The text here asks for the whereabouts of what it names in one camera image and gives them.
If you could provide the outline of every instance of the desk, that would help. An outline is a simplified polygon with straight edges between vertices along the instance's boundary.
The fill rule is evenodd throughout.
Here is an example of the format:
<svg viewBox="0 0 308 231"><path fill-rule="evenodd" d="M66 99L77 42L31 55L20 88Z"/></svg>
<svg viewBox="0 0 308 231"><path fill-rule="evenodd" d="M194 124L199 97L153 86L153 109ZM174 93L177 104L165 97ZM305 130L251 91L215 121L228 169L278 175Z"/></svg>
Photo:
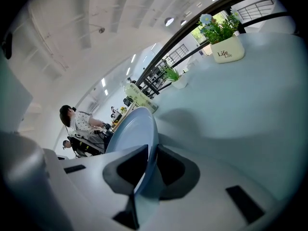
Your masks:
<svg viewBox="0 0 308 231"><path fill-rule="evenodd" d="M239 36L245 57L206 57L154 98L159 141L236 167L276 199L292 194L307 158L307 52L301 38Z"/></svg>
<svg viewBox="0 0 308 231"><path fill-rule="evenodd" d="M118 121L118 123L111 128L114 132L117 130L117 128L120 126L121 122L125 119L125 117L127 117L127 115L133 111L134 108L137 108L136 106L136 101L132 102L131 105L129 106L129 108L127 109L127 111L122 114L122 117L120 118L120 120Z"/></svg>

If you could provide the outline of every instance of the black hair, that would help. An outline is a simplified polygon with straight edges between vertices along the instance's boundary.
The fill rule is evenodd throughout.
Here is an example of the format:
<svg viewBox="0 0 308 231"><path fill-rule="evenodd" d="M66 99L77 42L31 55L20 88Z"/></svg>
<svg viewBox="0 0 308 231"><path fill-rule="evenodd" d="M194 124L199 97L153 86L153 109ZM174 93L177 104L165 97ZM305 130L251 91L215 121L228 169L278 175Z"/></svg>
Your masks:
<svg viewBox="0 0 308 231"><path fill-rule="evenodd" d="M71 118L67 115L69 109L76 111L76 108L71 108L69 105L63 105L60 109L60 119L62 123L67 127L71 126Z"/></svg>
<svg viewBox="0 0 308 231"><path fill-rule="evenodd" d="M63 141L63 143L62 143L63 147L65 147L65 143L66 143L66 142L69 142L69 141Z"/></svg>

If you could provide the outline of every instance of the white plant pot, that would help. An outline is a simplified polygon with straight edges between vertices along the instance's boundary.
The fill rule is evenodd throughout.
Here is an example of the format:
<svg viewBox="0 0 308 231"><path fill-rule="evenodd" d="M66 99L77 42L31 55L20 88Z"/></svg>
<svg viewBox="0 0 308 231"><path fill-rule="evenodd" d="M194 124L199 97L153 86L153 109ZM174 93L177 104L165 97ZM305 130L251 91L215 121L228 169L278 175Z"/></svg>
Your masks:
<svg viewBox="0 0 308 231"><path fill-rule="evenodd" d="M245 49L235 35L210 47L215 61L220 64L240 60L245 55Z"/></svg>
<svg viewBox="0 0 308 231"><path fill-rule="evenodd" d="M181 75L177 81L173 81L171 84L177 89L182 89L187 86L187 79L184 75Z"/></svg>

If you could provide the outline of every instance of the green leaves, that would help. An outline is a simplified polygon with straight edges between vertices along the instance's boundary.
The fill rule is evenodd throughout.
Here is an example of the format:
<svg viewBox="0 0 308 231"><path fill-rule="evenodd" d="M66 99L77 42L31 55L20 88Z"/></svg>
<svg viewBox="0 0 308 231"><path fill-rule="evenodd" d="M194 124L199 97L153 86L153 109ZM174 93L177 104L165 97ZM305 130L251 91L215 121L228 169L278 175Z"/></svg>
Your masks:
<svg viewBox="0 0 308 231"><path fill-rule="evenodd" d="M206 26L203 26L200 21L198 24L203 27L201 32L208 41L211 44L216 44L231 38L234 32L237 31L239 21L231 14L226 20L222 21L221 24L218 24L216 20L212 20L212 22Z"/></svg>
<svg viewBox="0 0 308 231"><path fill-rule="evenodd" d="M180 78L178 71L172 67L161 67L165 72L165 77L171 81L177 81Z"/></svg>

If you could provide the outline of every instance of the woman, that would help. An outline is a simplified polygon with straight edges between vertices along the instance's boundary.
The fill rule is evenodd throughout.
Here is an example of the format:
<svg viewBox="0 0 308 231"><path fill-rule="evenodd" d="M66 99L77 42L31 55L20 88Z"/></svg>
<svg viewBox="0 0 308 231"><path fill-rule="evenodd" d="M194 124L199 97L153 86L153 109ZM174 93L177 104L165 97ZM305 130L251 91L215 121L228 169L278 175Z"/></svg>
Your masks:
<svg viewBox="0 0 308 231"><path fill-rule="evenodd" d="M76 111L76 108L71 108L69 105L63 105L60 109L60 119L62 123L76 131L85 131L89 135L88 140L96 146L103 148L104 135L94 134L94 131L103 131L105 123L94 119L92 114Z"/></svg>
<svg viewBox="0 0 308 231"><path fill-rule="evenodd" d="M105 123L94 119L92 114L76 111L76 108L71 108L68 105L63 105L60 109L60 119L68 128L76 127L76 130L86 131L93 134L94 131L100 130L105 126Z"/></svg>

